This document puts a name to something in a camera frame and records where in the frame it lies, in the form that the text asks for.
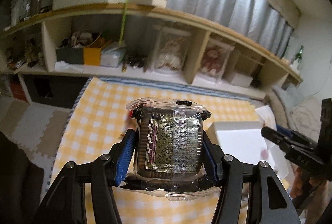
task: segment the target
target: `yellow box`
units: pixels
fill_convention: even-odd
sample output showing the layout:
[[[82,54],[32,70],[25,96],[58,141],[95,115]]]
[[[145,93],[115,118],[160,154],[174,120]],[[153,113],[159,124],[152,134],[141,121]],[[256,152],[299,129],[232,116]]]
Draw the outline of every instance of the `yellow box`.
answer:
[[[83,48],[83,60],[84,65],[100,66],[101,52],[111,43],[112,41],[106,42],[105,38],[100,35],[98,38],[89,46]]]

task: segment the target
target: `human hand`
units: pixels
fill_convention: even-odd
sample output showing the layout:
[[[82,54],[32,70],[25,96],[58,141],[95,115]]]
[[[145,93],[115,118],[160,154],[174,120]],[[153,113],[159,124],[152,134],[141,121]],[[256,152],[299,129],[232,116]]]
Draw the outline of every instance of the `human hand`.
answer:
[[[295,173],[294,183],[293,183],[292,189],[290,191],[290,196],[292,198],[296,198],[297,196],[300,196],[303,193],[303,190],[302,190],[303,182],[302,182],[302,179],[301,179],[301,174],[302,174],[301,167],[297,167],[296,173]],[[325,181],[325,179],[322,178],[322,177],[313,177],[312,176],[309,179],[309,183],[312,186],[318,186],[323,181]]]

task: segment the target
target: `tablecloth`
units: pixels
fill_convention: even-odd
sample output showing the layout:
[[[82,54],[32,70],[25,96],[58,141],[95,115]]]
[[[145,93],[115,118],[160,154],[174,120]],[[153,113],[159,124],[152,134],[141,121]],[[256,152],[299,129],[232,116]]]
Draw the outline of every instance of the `tablecloth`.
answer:
[[[257,121],[255,107],[247,100],[108,83],[93,78],[72,113],[56,155],[51,182],[67,161],[92,162],[121,141],[127,118],[126,104],[143,97],[193,100],[211,113],[205,130],[214,121]],[[128,171],[133,170],[132,162]],[[117,207],[125,223],[210,223],[218,194],[189,201],[169,201],[113,187]],[[88,223],[95,223],[90,184],[86,184]]]

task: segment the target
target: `metal screw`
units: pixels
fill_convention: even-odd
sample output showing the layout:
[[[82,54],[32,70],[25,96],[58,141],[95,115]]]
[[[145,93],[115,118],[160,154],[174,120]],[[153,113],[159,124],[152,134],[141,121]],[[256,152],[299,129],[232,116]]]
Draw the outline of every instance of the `metal screw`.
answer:
[[[225,161],[232,161],[233,160],[233,156],[231,156],[231,155],[224,155],[224,160]]]
[[[69,162],[67,162],[67,164],[66,164],[66,168],[67,168],[67,169],[71,169],[71,168],[73,168],[74,166],[75,166],[75,163],[72,162],[72,161],[69,161]]]
[[[100,159],[101,160],[108,160],[110,158],[110,155],[109,154],[102,154],[101,156],[100,156]]]
[[[266,161],[261,161],[260,163],[260,166],[262,166],[263,168],[267,168],[269,166],[269,164],[266,162]]]

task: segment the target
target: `white wall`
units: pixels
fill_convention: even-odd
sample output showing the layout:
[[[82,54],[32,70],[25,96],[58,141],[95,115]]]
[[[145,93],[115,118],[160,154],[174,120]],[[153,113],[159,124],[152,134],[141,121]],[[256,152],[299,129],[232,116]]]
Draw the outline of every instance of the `white wall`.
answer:
[[[332,23],[302,15],[290,50],[303,45],[303,82],[299,91],[305,96],[315,95],[319,100],[332,98]]]

